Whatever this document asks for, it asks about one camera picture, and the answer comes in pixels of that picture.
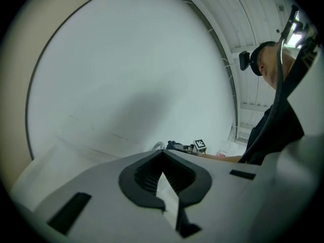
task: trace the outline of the man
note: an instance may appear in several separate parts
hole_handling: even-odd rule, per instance
[[[253,51],[250,58],[250,66],[254,74],[263,76],[263,79],[274,89],[277,87],[277,51],[278,43],[265,42]],[[282,70],[284,83],[277,116],[271,127],[263,134],[251,154],[249,154],[250,157],[247,159],[247,163],[260,165],[267,154],[281,151],[287,144],[300,139],[304,135],[301,125],[287,101],[287,97],[304,77],[312,60],[313,57],[307,53],[307,48],[302,47],[296,59],[290,55],[287,49],[283,49]],[[260,134],[270,111],[271,108],[265,111],[260,122],[252,129],[247,150]],[[238,162],[241,158],[241,156],[216,157],[200,153],[198,155],[229,162]]]

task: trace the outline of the white curved wall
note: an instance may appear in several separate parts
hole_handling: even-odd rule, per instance
[[[204,139],[215,154],[234,119],[219,50],[182,0],[93,0],[38,65],[28,129],[35,157],[63,138],[114,156]]]

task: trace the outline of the black vent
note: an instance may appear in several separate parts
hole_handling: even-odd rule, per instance
[[[121,172],[118,181],[120,189],[134,204],[164,211],[164,202],[156,197],[162,172],[179,197],[176,231],[182,237],[200,231],[199,226],[189,222],[185,208],[199,203],[212,186],[210,174],[202,167],[167,150],[157,150]]]

